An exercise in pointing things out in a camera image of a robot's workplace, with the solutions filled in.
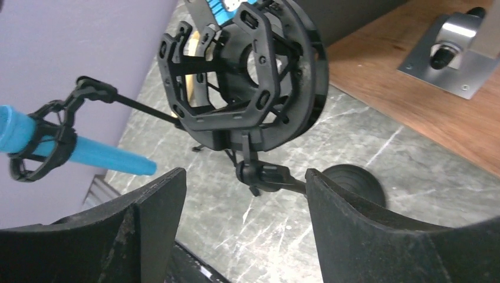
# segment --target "marble floor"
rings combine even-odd
[[[179,4],[168,31],[190,21]],[[319,122],[303,136],[261,154],[304,180],[307,168],[364,166],[383,183],[389,209],[421,221],[462,226],[500,215],[500,180],[334,87]],[[139,101],[170,112],[155,63]],[[223,152],[190,150],[188,134],[134,111],[120,147],[158,163],[155,176],[108,172],[121,193],[175,168],[187,170],[177,234],[232,282],[321,282],[307,202],[280,191],[254,198]]]

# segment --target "metal bracket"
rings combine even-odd
[[[442,15],[434,22],[398,70],[469,100],[495,71],[500,58],[491,59],[469,50],[464,53],[459,70],[452,67],[434,70],[429,64],[429,57],[438,34],[449,17]]]

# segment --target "purple wall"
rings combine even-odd
[[[5,0],[0,12],[0,104],[30,113],[65,99],[88,75],[136,98],[174,0]],[[117,145],[130,109],[88,102],[77,114],[81,136]],[[0,154],[0,228],[50,223],[79,211],[101,169],[67,163],[31,183],[11,180]]]

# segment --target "blue tube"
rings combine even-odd
[[[0,152],[16,153],[23,150],[35,132],[35,121],[17,112],[11,106],[0,106]],[[34,154],[48,156],[54,148],[54,141],[38,145]],[[70,161],[89,166],[115,170],[134,175],[153,175],[156,163],[116,147],[94,140],[78,137]]]

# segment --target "brown wooden surface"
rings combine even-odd
[[[328,48],[330,82],[500,176],[500,68],[472,100],[397,70],[439,15],[491,3],[410,0]]]

